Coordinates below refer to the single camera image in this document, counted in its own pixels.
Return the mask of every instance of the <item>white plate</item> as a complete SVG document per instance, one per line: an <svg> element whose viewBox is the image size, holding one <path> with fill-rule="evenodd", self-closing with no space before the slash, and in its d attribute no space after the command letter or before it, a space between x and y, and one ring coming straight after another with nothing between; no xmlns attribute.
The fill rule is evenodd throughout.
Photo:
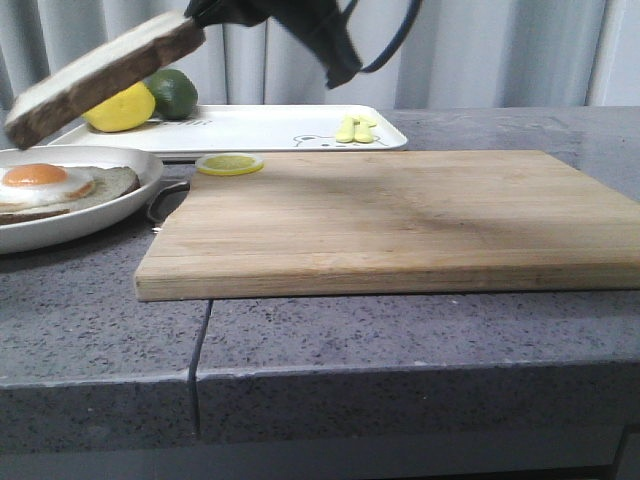
<svg viewBox="0 0 640 480"><path fill-rule="evenodd" d="M0 151L0 166L52 163L78 167L130 167L140 188L95 207L42 220L0 226L0 254L23 252L73 240L102 230L131 215L156 192L164 170L155 155L140 150L110 147L34 147L26 151Z"/></svg>
<svg viewBox="0 0 640 480"><path fill-rule="evenodd" d="M373 143L338 143L335 133L346 114L376 120ZM98 132L86 124L50 145L104 145L136 148L166 161L191 161L212 152L273 150L388 150L407 138L371 107L361 105L200 105L181 122L150 120L119 133Z"/></svg>

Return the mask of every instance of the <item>lime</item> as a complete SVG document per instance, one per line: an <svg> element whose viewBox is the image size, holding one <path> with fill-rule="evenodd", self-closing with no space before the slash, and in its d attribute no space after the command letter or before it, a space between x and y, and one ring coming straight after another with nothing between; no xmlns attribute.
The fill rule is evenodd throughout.
<svg viewBox="0 0 640 480"><path fill-rule="evenodd" d="M196 170L207 175L242 175L260 170L264 161L247 153L205 155L196 160Z"/></svg>
<svg viewBox="0 0 640 480"><path fill-rule="evenodd" d="M159 70L147 85L156 99L156 113L166 120L184 120L198 102L196 87L180 70Z"/></svg>
<svg viewBox="0 0 640 480"><path fill-rule="evenodd" d="M149 120L155 104L156 101L146 85L137 82L86 111L82 117L103 132L120 132Z"/></svg>

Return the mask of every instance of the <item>bread slice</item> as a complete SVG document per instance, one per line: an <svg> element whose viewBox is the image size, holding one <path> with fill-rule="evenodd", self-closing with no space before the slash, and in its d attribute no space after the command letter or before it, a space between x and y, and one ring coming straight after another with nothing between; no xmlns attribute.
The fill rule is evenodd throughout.
<svg viewBox="0 0 640 480"><path fill-rule="evenodd" d="M5 120L7 137L27 149L204 40L204 31L181 12L158 15L20 94Z"/></svg>
<svg viewBox="0 0 640 480"><path fill-rule="evenodd" d="M119 198L140 188L140 179L135 171L129 167L113 167L102 169L99 167L67 167L81 168L89 172L95 187L86 197L63 203L56 203L44 207L27 208L17 212L0 214L0 225L11 225L43 218L55 217L65 213L76 212L89 207L101 205Z"/></svg>

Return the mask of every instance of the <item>speckled stone countertop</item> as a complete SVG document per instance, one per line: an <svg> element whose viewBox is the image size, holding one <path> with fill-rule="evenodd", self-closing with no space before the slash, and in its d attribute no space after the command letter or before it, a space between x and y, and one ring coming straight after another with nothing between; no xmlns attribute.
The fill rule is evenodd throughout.
<svg viewBox="0 0 640 480"><path fill-rule="evenodd" d="M544 150L640 199L640 108L383 113L408 149ZM206 322L136 301L152 240L139 212L0 256L0 452L640 422L640 291L228 300Z"/></svg>

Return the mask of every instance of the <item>gripper holding bread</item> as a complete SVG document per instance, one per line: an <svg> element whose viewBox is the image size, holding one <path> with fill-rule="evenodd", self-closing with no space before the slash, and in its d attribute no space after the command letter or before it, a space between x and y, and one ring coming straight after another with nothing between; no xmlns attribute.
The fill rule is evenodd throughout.
<svg viewBox="0 0 640 480"><path fill-rule="evenodd" d="M204 41L193 18L178 11L158 15L21 93L5 120L6 135L20 149L32 147Z"/></svg>

